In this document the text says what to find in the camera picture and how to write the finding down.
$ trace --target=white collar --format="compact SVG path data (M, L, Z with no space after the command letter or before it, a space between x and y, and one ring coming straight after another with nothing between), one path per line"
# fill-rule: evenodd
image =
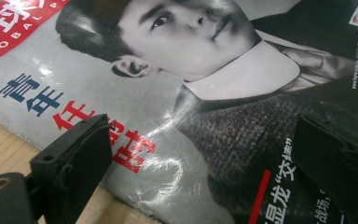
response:
M215 73L184 84L202 100L238 99L274 92L299 72L295 62L263 40Z

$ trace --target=chinese character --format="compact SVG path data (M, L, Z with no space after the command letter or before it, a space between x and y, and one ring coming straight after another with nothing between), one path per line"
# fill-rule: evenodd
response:
M7 33L19 21L19 16L22 15L22 20L25 21L30 14L17 7L9 4L4 4L3 9L0 10L0 26L4 27L4 32ZM11 21L7 22L6 19L11 17Z
M290 168L289 162L282 161L282 164L279 166L279 168L280 168L279 175L283 175L284 177L290 175L290 180L291 181L295 180L294 172L297 168L296 166Z
M292 146L286 145L284 146L283 155L285 160L292 162Z
M61 92L57 97L51 99L49 96L55 92L55 90L52 90L48 94L44 94L46 90L48 90L50 86L47 86L44 90L39 92L37 96L33 99L27 100L27 107L28 111L31 111L33 109L37 112L37 116L40 117L40 115L45 112L49 106L52 106L54 108L57 108L60 104L57 102L58 98L60 98L63 95L63 92Z
M156 145L139 136L137 131L134 133L127 131L125 135L130 138L130 141L125 147L118 149L116 155L113 157L113 161L118 162L137 174L145 161L145 158L138 154L143 152L144 147L147 148L147 153L153 153Z
M319 210L325 212L327 212L327 208L329 205L330 203L325 200L318 200L318 202L316 203L316 207L319 208Z
M90 118L92 115L95 114L95 111L92 110L89 114L85 114L82 110L86 105L82 105L79 108L74 107L75 101L70 101L66 107L63 109L61 114L56 114L53 116L54 121L56 122L58 128L61 130L62 128L66 130L70 130L74 125L77 123L77 121L74 121L72 124L71 121L73 118L79 118L80 120ZM62 118L62 115L69 114L69 118L64 120Z
M12 79L7 83L0 93L4 94L4 97L10 96L11 98L22 102L25 98L23 95L30 89L35 90L39 87L39 83L35 82L30 78L31 76L26 77L24 74L21 74L16 79Z
M277 202L277 200L279 200L283 207L286 208L287 205L286 203L289 202L289 198L290 198L290 190L287 189L286 191L284 191L283 188L281 188L281 186L277 186L274 187L273 190L275 192L272 192L271 195L274 197L274 201L273 202Z
M281 209L270 203L268 204L266 219L273 221L275 224L283 224L285 214L286 209Z
M118 122L117 120L113 120L110 125L112 126L112 128L109 129L110 146L112 146L115 144L116 140L118 139L118 135L123 133L124 125Z

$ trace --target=man's mouth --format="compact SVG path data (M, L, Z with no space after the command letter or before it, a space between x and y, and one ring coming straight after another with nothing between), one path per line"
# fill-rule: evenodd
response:
M230 16L223 17L220 20L220 22L217 23L216 31L214 32L214 36L212 37L212 40L215 40L230 22L231 22Z

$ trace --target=glossy cover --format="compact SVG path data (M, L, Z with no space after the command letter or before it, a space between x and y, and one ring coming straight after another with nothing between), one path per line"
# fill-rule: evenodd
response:
M358 1L1 1L0 123L96 114L102 185L162 222L348 223L291 147L299 114L358 136Z

